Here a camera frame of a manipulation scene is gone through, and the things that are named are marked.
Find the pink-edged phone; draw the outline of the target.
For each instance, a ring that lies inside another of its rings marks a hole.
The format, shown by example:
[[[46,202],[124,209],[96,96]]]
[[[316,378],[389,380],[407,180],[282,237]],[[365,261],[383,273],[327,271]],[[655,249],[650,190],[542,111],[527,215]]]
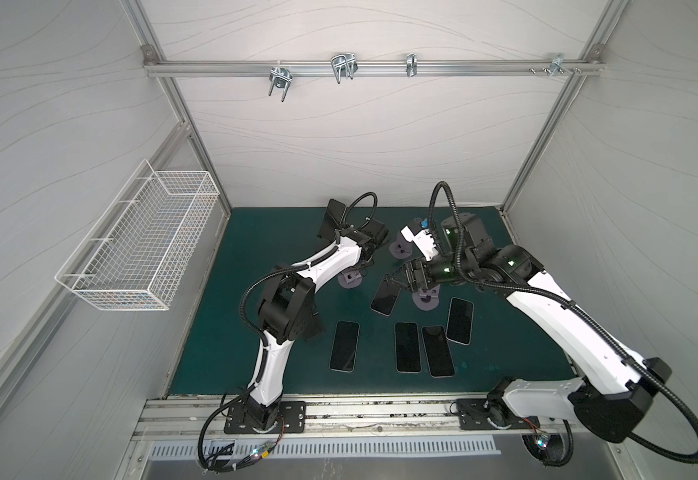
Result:
[[[370,309],[382,316],[390,317],[395,309],[397,300],[402,291],[402,286],[385,275],[371,301]]]

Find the purple-edged phone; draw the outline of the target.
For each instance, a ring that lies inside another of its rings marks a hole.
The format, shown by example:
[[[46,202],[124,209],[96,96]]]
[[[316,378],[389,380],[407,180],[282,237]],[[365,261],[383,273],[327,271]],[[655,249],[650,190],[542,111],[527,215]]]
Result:
[[[445,329],[442,326],[425,326],[422,338],[429,371],[434,378],[449,378],[455,375]]]

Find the teal-edged phone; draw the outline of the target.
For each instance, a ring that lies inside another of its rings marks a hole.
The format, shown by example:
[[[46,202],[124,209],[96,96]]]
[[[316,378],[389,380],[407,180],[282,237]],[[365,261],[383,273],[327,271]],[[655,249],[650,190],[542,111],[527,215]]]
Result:
[[[418,326],[412,322],[395,324],[396,369],[401,373],[422,371]]]

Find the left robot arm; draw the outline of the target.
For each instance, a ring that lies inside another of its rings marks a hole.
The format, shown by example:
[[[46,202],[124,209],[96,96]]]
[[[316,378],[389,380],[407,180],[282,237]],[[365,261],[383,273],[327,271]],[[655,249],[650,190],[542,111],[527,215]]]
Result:
[[[240,316],[259,337],[243,406],[257,429],[268,430],[277,419],[294,343],[324,331],[316,307],[318,291],[345,272],[371,266],[388,234],[386,225],[374,218],[354,226],[326,216],[318,233],[324,248],[305,260],[276,266],[243,294]]]

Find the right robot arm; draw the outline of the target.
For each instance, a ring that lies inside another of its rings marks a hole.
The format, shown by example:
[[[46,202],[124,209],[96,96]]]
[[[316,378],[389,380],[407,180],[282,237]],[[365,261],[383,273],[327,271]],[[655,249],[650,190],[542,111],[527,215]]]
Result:
[[[667,386],[672,370],[665,361],[646,358],[615,338],[526,249],[515,244],[497,248],[475,215],[450,217],[443,231],[445,240],[439,242],[428,220],[404,226],[401,238],[421,255],[405,262],[394,280],[413,292],[466,283],[501,295],[565,352],[576,373],[561,381],[501,380],[482,408],[494,427],[508,428],[511,418],[574,421],[607,442],[631,439],[664,458],[698,464],[698,447],[693,453],[674,452],[635,431],[662,395],[698,441],[698,417]]]

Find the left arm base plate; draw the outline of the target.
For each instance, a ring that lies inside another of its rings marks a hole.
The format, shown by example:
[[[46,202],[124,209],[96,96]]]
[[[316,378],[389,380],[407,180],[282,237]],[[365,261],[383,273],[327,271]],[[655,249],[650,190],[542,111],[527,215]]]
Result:
[[[277,401],[263,406],[255,400],[246,400],[229,408],[224,433],[303,433],[305,422],[306,403],[303,401]]]

